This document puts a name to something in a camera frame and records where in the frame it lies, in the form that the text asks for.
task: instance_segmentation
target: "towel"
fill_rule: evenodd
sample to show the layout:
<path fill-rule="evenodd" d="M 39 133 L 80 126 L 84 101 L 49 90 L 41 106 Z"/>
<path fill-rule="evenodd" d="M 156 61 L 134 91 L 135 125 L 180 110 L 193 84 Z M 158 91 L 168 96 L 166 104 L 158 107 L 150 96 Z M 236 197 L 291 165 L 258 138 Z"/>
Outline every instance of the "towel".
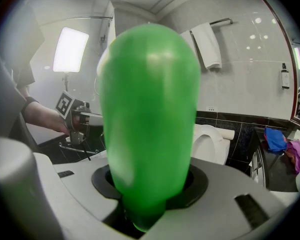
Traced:
<path fill-rule="evenodd" d="M 286 148 L 286 155 L 291 158 L 295 165 L 295 172 L 300 172 L 300 140 L 289 141 Z"/>
<path fill-rule="evenodd" d="M 221 68 L 221 55 L 216 36 L 209 23 L 191 29 L 206 69 Z"/>
<path fill-rule="evenodd" d="M 287 139 L 281 131 L 265 128 L 264 137 L 268 142 L 270 151 L 279 152 L 287 149 Z"/>
<path fill-rule="evenodd" d="M 186 43 L 190 46 L 190 48 L 192 49 L 192 51 L 194 52 L 195 56 L 198 57 L 197 54 L 197 50 L 195 47 L 195 42 L 194 39 L 191 36 L 191 33 L 189 30 L 187 30 L 186 32 L 183 32 L 182 34 L 180 34 L 180 36 L 186 41 Z"/>

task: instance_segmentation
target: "bathroom wall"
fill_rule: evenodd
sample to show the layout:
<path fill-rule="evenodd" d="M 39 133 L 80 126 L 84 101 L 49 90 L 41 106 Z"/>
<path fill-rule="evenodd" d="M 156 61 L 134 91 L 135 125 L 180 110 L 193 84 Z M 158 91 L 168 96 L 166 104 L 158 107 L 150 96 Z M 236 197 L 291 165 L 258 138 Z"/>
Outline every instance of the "bathroom wall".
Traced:
<path fill-rule="evenodd" d="M 114 9 L 114 17 L 116 37 L 130 28 L 133 28 L 137 25 L 147 24 L 149 22 L 149 20 L 145 17 L 120 8 Z"/>
<path fill-rule="evenodd" d="M 222 68 L 201 69 L 198 111 L 289 120 L 294 99 L 292 62 L 284 35 L 262 0 L 187 0 L 158 23 L 178 33 L 223 18 L 212 26 Z M 290 89 L 281 88 L 282 63 Z"/>

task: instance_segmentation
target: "mirror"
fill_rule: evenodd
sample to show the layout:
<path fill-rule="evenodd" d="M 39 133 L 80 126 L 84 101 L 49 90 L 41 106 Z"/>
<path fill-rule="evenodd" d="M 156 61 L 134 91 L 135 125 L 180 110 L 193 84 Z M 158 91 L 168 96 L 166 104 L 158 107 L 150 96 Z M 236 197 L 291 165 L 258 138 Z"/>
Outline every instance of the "mirror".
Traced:
<path fill-rule="evenodd" d="M 297 88 L 297 90 L 295 90 L 295 110 L 292 111 L 294 114 L 291 115 L 291 119 L 300 124 L 300 29 L 280 0 L 266 0 L 266 2 L 271 6 L 280 21 L 280 27 L 286 35 L 290 55 L 293 58 L 293 71 L 297 79 L 294 88 Z"/>

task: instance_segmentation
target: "balloon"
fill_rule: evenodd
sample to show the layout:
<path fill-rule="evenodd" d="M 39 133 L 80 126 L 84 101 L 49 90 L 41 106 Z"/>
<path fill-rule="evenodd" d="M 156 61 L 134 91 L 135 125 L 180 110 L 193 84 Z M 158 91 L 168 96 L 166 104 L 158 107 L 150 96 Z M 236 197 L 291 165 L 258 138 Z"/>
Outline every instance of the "balloon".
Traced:
<path fill-rule="evenodd" d="M 145 24 L 109 45 L 97 76 L 113 182 L 132 222 L 146 231 L 186 181 L 200 65 L 176 32 Z"/>

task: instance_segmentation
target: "black slot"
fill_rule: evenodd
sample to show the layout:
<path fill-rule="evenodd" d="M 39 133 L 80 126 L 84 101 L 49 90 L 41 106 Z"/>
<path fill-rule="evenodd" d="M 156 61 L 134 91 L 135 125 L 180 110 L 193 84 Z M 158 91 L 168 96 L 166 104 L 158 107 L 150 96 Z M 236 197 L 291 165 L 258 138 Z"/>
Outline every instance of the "black slot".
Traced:
<path fill-rule="evenodd" d="M 67 177 L 67 176 L 70 176 L 72 174 L 75 174 L 75 173 L 73 171 L 70 171 L 70 170 L 58 172 L 58 175 L 59 175 L 60 178 Z"/>
<path fill-rule="evenodd" d="M 269 217 L 250 194 L 242 194 L 234 198 L 250 226 L 254 230 L 266 222 Z"/>

